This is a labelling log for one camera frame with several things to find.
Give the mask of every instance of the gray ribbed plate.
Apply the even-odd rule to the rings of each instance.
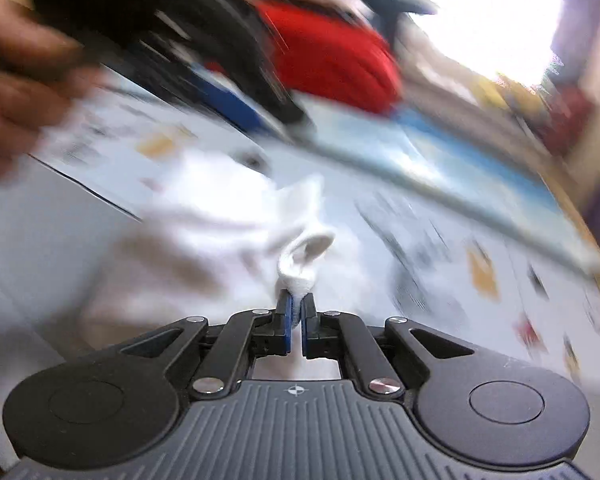
[[[158,446],[101,470],[23,459],[6,480],[581,480],[568,462],[525,473],[469,466],[429,444],[394,402],[350,381],[243,381],[233,395],[191,405]]]

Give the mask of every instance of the human hand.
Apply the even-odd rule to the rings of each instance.
[[[75,66],[80,44],[27,17],[27,9],[0,0],[0,60],[22,73],[57,73]],[[40,128],[58,124],[98,77],[96,68],[74,68],[53,83],[0,71],[0,177],[19,155],[29,153]]]

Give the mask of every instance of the dark red object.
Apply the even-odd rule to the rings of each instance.
[[[389,46],[366,24],[280,2],[255,5],[280,36],[273,62],[285,87],[377,114],[400,99],[400,75]]]
[[[576,145],[595,104],[577,86],[558,88],[550,102],[550,124],[541,130],[542,142],[552,155],[566,155]]]

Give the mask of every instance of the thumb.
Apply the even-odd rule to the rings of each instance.
[[[0,0],[0,59],[27,70],[57,68],[73,64],[80,44],[26,15],[27,9]]]

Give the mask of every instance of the silver screw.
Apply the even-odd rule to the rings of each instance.
[[[215,377],[200,377],[191,386],[200,394],[216,394],[224,389],[224,383]]]
[[[369,383],[369,389],[376,394],[394,394],[400,389],[400,383],[389,377],[380,377]]]

